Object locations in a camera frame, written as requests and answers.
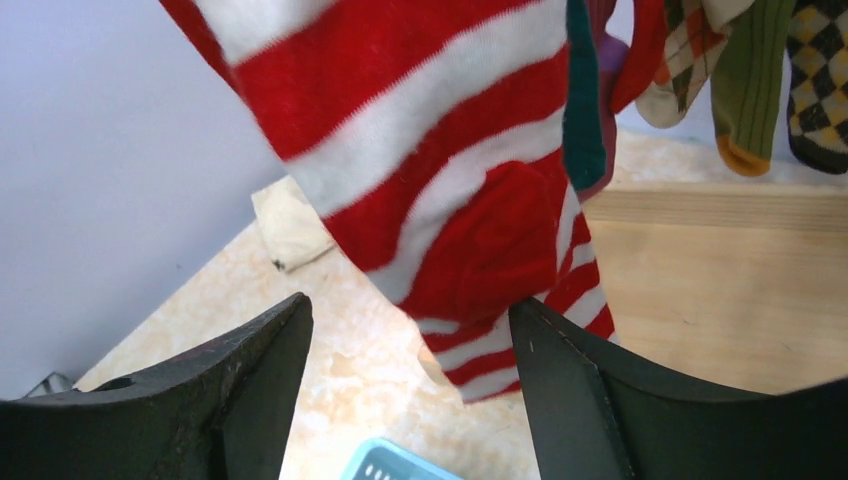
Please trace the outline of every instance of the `black and gray checkered sock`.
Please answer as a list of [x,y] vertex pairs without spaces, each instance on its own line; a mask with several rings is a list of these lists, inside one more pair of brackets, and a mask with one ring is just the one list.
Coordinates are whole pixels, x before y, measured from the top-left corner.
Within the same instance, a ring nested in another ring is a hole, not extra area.
[[799,0],[786,50],[792,63],[789,145],[816,170],[848,172],[848,2]]

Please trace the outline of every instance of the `white stripe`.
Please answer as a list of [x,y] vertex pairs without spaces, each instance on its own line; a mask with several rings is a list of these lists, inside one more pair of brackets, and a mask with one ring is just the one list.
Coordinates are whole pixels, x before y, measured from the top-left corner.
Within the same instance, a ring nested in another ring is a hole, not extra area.
[[289,159],[286,169],[322,217],[354,204],[389,178],[459,103],[554,56],[565,42],[563,18],[564,1],[542,0],[454,37],[320,145]]
[[337,0],[194,0],[224,58],[241,63],[304,29]]
[[595,261],[595,249],[592,248],[591,242],[586,242],[574,247],[574,252],[571,255],[571,267],[569,272],[573,272],[583,265],[588,265]]
[[418,331],[421,332],[421,335],[450,335],[459,330],[459,322],[439,320],[437,318],[418,319],[415,321],[415,325],[418,326]]
[[459,387],[459,394],[463,401],[473,402],[494,395],[516,381],[518,381],[518,368],[497,370],[475,377],[474,380]]
[[559,216],[559,232],[557,232],[557,266],[562,268],[565,254],[571,246],[571,238],[574,235],[574,220],[580,214],[580,201],[574,192],[571,182],[565,190],[565,200]]
[[604,290],[601,284],[597,284],[594,288],[583,292],[583,295],[562,316],[577,326],[586,328],[601,313],[606,304],[607,297],[604,295]]
[[430,180],[401,227],[395,258],[366,272],[389,301],[397,304],[409,295],[430,245],[454,212],[482,188],[488,170],[514,160],[535,162],[560,147],[562,112],[487,138],[452,157]]
[[502,352],[510,347],[512,347],[512,334],[509,331],[509,315],[504,313],[495,320],[494,328],[486,335],[450,350],[433,353],[433,356],[436,357],[442,370],[449,372],[475,358]]

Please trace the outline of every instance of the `red and white striped sock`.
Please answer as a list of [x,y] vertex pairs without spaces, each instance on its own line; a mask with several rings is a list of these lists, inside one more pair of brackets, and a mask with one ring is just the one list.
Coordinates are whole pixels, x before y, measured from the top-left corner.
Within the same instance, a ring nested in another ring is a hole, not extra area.
[[287,170],[463,400],[519,389],[524,298],[613,336],[562,164],[566,0],[195,1]]

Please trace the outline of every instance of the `beige fabric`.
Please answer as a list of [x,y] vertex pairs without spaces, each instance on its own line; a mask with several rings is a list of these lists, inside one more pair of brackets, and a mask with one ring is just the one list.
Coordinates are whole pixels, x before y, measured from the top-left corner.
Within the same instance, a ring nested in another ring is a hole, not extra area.
[[290,176],[254,193],[251,199],[262,239],[277,268],[290,272],[335,246]]
[[718,32],[730,23],[731,20],[742,15],[753,3],[754,0],[703,0],[704,14],[707,16],[707,21],[710,22],[713,30]]

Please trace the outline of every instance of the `white cloth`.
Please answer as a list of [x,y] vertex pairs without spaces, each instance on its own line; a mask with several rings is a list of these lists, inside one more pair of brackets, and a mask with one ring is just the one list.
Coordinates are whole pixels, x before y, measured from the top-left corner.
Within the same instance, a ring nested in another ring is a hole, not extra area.
[[280,270],[300,268],[335,246],[292,177],[254,193],[251,199],[262,239]]

